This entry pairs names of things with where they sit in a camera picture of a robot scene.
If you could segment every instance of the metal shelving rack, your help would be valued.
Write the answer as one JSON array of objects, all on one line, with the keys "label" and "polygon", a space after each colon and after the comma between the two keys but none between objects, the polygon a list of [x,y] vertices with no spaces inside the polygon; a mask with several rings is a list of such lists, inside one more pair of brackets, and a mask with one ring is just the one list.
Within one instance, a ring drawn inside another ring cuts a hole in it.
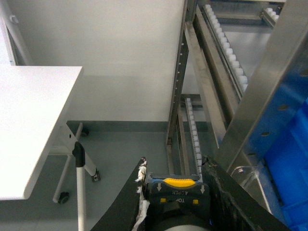
[{"label": "metal shelving rack", "polygon": [[[209,23],[205,3],[214,9],[220,23],[274,27],[245,92],[234,81],[234,71]],[[211,135],[207,142],[215,160],[260,205],[284,222],[263,157],[308,97],[307,3],[208,0],[199,4],[193,0],[184,4],[166,141],[170,174],[174,173],[172,159],[176,155],[172,151],[177,145],[174,134],[176,127],[183,127],[179,107],[189,52]],[[180,159],[185,160],[185,134],[178,135]],[[195,172],[200,173],[200,156],[193,147]],[[182,167],[182,174],[187,175],[184,170]]]}]

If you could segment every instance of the white wall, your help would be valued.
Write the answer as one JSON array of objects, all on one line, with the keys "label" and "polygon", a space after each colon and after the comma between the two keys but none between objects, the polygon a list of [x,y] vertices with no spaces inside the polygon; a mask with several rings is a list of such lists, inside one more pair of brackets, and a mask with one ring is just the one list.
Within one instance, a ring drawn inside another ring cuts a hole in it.
[{"label": "white wall", "polygon": [[84,67],[68,119],[168,120],[182,1],[8,2],[36,65]]}]

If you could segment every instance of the white fabric scrap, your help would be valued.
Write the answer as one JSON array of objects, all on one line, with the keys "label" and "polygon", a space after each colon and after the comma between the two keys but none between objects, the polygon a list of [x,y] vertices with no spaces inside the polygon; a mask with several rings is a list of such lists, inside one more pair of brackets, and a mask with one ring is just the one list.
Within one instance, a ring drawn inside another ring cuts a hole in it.
[{"label": "white fabric scrap", "polygon": [[146,218],[146,212],[149,208],[149,205],[150,205],[150,202],[147,200],[139,201],[139,214],[136,218],[136,223],[131,231],[137,231],[139,225],[144,221],[144,219]]},{"label": "white fabric scrap", "polygon": [[138,178],[135,181],[139,182],[141,180],[144,180],[145,179],[145,174],[146,174],[146,167],[145,166],[140,166],[139,167],[139,172],[138,172]]}]

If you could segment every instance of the arrow symbol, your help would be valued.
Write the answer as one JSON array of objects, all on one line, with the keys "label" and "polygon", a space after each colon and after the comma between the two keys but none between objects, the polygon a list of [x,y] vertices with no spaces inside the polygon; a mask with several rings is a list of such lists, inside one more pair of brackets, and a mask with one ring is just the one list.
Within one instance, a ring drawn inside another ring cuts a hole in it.
[{"label": "arrow symbol", "polygon": [[205,189],[204,189],[204,185],[201,186],[200,191],[202,192],[202,194],[204,193]]},{"label": "arrow symbol", "polygon": [[157,187],[157,190],[160,191],[162,189],[161,187],[161,183],[158,183],[158,187]]}]

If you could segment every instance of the gray floor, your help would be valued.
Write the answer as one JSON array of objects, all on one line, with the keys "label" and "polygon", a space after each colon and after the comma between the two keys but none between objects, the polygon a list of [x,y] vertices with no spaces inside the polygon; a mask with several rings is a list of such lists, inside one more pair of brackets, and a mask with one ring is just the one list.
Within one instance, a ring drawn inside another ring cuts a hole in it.
[{"label": "gray floor", "polygon": [[[114,201],[142,156],[148,160],[148,171],[168,173],[165,138],[163,132],[91,132],[88,137],[81,138],[102,176],[96,183],[86,176],[88,230]],[[64,205],[52,201],[65,160],[65,156],[47,158],[28,200],[0,202],[0,231],[77,230],[74,161],[63,188],[70,193],[69,201]]]}]

